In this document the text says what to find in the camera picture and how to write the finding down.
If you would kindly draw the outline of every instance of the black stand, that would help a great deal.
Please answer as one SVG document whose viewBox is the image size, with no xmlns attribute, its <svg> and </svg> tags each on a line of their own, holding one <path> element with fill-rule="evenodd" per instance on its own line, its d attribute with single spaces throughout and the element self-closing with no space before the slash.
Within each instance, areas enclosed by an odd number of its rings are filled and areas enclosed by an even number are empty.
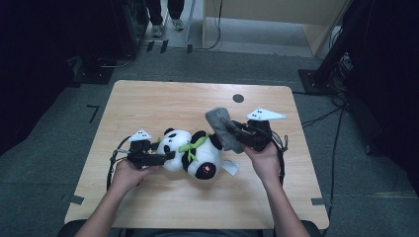
<svg viewBox="0 0 419 237">
<path fill-rule="evenodd" d="M 355 9 L 341 35 L 336 39 L 329 53 L 327 53 L 323 62 L 317 70 L 299 69 L 299 79 L 304 87 L 305 93 L 313 95 L 336 94 L 329 86 L 329 79 L 333 67 L 342 58 L 345 53 L 345 42 L 348 35 L 359 24 L 362 14 L 368 9 L 372 0 L 365 0 Z"/>
</svg>

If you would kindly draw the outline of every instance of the gray carpet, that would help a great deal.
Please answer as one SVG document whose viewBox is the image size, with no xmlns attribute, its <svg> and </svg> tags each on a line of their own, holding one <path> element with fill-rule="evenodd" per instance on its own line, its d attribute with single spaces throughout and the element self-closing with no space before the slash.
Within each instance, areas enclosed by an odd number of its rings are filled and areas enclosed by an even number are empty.
<svg viewBox="0 0 419 237">
<path fill-rule="evenodd" d="M 0 236 L 56 236 L 68 208 L 62 199 L 75 190 L 117 80 L 281 85 L 303 92 L 297 70 L 316 69 L 320 63 L 317 58 L 142 49 L 130 64 L 114 71 L 109 85 L 65 89 L 32 134 L 0 157 Z M 336 109 L 330 97 L 294 94 L 294 98 L 301 121 Z M 87 105 L 100 107 L 92 122 L 94 108 Z M 304 129 L 328 204 L 338 120 L 335 113 Z M 334 201 L 326 236 L 417 236 L 418 223 L 419 198 L 405 172 L 386 157 L 366 155 L 363 134 L 346 111 L 336 149 Z"/>
</svg>

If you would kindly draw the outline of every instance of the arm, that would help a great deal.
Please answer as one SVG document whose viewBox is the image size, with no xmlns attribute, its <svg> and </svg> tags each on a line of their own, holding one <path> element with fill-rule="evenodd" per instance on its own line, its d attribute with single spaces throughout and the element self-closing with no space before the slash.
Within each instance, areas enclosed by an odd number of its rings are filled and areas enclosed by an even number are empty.
<svg viewBox="0 0 419 237">
<path fill-rule="evenodd" d="M 244 146 L 244 152 L 252 160 L 253 168 L 262 181 L 268 196 L 278 236 L 309 236 L 298 219 L 278 177 L 280 162 L 277 148 L 271 142 L 263 151 L 257 152 Z"/>
<path fill-rule="evenodd" d="M 113 181 L 95 211 L 77 232 L 77 237 L 108 236 L 114 222 L 118 207 L 124 196 L 133 189 L 146 175 L 158 167 L 137 170 L 127 160 L 117 165 Z"/>
</svg>

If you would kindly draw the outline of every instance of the forearm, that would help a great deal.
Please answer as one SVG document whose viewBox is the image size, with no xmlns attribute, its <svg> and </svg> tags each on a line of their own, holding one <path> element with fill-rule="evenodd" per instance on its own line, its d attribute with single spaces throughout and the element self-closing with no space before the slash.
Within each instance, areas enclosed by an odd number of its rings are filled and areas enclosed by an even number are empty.
<svg viewBox="0 0 419 237">
<path fill-rule="evenodd" d="M 309 236 L 279 181 L 265 182 L 277 236 Z"/>
<path fill-rule="evenodd" d="M 76 237 L 108 236 L 124 195 L 109 189 Z"/>
</svg>

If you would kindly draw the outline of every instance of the stuffed animal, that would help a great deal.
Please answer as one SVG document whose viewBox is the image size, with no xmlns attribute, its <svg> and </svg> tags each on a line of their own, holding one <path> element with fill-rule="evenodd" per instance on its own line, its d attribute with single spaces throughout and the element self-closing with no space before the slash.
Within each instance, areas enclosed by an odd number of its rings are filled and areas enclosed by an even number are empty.
<svg viewBox="0 0 419 237">
<path fill-rule="evenodd" d="M 189 144 L 179 147 L 185 152 L 182 157 L 184 170 L 200 180 L 213 178 L 223 165 L 221 149 L 216 134 L 203 130 L 196 132 Z"/>
<path fill-rule="evenodd" d="M 159 141 L 156 154 L 166 154 L 175 151 L 175 158 L 167 160 L 163 168 L 168 171 L 182 170 L 182 156 L 185 152 L 180 152 L 179 147 L 188 144 L 192 140 L 192 135 L 186 130 L 175 130 L 169 128 L 164 132 L 164 137 Z"/>
<path fill-rule="evenodd" d="M 186 130 L 169 128 L 159 141 L 156 154 L 175 151 L 174 159 L 167 160 L 163 168 L 178 171 L 182 168 L 191 176 L 200 180 L 213 178 L 224 165 L 221 156 L 222 145 L 216 134 L 203 130 L 191 135 Z"/>
</svg>

